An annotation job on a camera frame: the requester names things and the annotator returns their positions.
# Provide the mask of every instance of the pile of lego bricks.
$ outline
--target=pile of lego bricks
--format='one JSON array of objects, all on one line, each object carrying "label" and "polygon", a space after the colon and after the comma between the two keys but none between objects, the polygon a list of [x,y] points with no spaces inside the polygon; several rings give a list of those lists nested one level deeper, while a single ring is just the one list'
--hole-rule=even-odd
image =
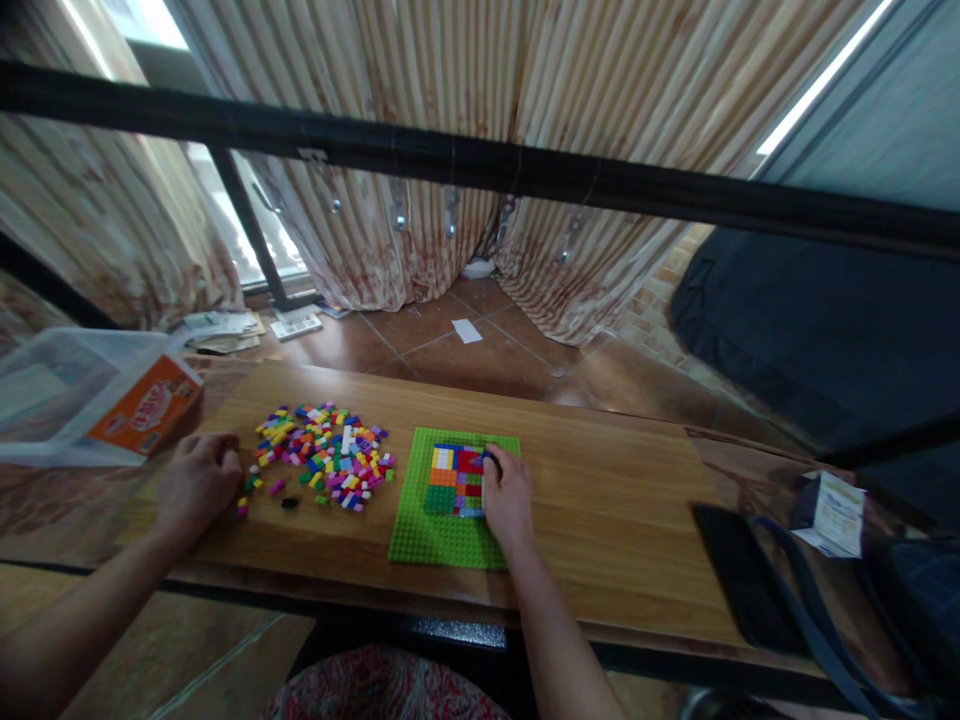
[{"label": "pile of lego bricks", "polygon": [[434,445],[424,512],[484,517],[483,458],[486,455],[486,450],[467,445]]},{"label": "pile of lego bricks", "polygon": [[[300,405],[292,413],[286,405],[272,413],[259,427],[264,439],[257,447],[257,464],[250,467],[245,490],[263,486],[262,468],[276,462],[303,468],[300,484],[317,491],[314,502],[328,505],[334,500],[341,507],[362,512],[374,488],[392,482],[396,458],[386,453],[381,457],[380,442],[389,433],[374,425],[366,428],[349,410],[338,410],[332,402],[321,407]],[[276,495],[287,481],[276,481],[269,489]],[[327,488],[330,496],[323,492]],[[299,500],[284,498],[284,508],[297,507]],[[237,514],[246,516],[247,498],[237,504]]]}]

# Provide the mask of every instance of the hand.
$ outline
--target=hand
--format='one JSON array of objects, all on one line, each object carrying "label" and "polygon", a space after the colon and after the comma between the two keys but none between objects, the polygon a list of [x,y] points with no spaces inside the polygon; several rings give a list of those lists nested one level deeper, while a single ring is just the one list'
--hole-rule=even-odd
[{"label": "hand", "polygon": [[499,478],[496,463],[483,459],[483,491],[487,525],[509,559],[514,553],[534,547],[533,543],[533,480],[530,466],[516,455],[490,443],[487,450],[503,469]]},{"label": "hand", "polygon": [[183,550],[230,504],[243,479],[233,433],[188,435],[160,481],[154,532]]}]

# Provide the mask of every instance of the orange label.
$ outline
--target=orange label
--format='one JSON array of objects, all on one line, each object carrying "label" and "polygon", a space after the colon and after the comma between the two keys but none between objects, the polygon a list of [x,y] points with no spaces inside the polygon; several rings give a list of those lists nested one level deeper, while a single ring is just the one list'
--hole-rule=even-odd
[{"label": "orange label", "polygon": [[87,436],[150,455],[199,391],[193,378],[162,355]]}]

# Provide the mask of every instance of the bag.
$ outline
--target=bag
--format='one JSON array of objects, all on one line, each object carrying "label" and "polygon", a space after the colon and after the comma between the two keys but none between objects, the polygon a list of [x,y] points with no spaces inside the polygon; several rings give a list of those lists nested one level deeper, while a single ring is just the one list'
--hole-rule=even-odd
[{"label": "bag", "polygon": [[[877,687],[843,644],[793,536],[770,518],[755,517],[751,525],[769,532],[786,554],[799,598],[774,569],[780,593],[814,660],[857,712],[880,720],[876,706],[888,705],[913,720],[946,716],[941,713],[947,708],[940,703],[898,698]],[[869,548],[860,564],[865,589],[914,666],[917,680],[949,706],[960,705],[960,546],[946,541],[890,540]]]}]

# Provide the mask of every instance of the green baseplate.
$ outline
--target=green baseplate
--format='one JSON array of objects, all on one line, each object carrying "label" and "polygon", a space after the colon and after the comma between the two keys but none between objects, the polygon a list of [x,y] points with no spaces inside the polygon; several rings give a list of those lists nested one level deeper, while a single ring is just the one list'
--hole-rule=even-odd
[{"label": "green baseplate", "polygon": [[517,437],[435,428],[418,427],[414,430],[397,521],[393,526],[393,538],[387,555],[390,562],[506,570],[506,560],[484,518],[428,515],[424,511],[430,485],[433,446],[448,443],[483,448],[488,442],[520,455],[520,438]]}]

